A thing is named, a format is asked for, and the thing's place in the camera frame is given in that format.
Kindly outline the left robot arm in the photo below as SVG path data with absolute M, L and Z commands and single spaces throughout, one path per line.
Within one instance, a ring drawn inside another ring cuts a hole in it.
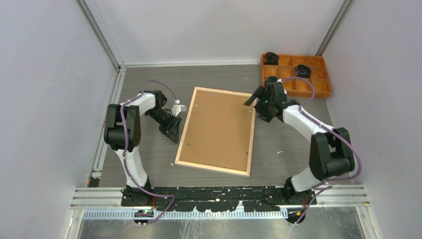
M 126 175 L 126 197 L 133 197 L 141 206 L 152 202 L 155 193 L 149 189 L 149 177 L 143 168 L 139 145 L 141 141 L 141 116 L 151 117 L 158 123 L 159 131 L 174 143 L 179 142 L 181 117 L 187 107 L 176 99 L 170 110 L 162 91 L 138 93 L 121 104 L 110 104 L 106 110 L 104 141 L 119 156 Z

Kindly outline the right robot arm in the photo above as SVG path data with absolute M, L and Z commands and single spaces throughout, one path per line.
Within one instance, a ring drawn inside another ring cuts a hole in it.
M 310 142 L 308 167 L 289 177 L 283 187 L 282 195 L 288 203 L 297 204 L 304 192 L 355 169 L 349 132 L 323 123 L 310 115 L 303 104 L 288 99 L 282 81 L 259 86 L 244 105 L 253 106 L 266 122 L 277 118 L 290 125 Z

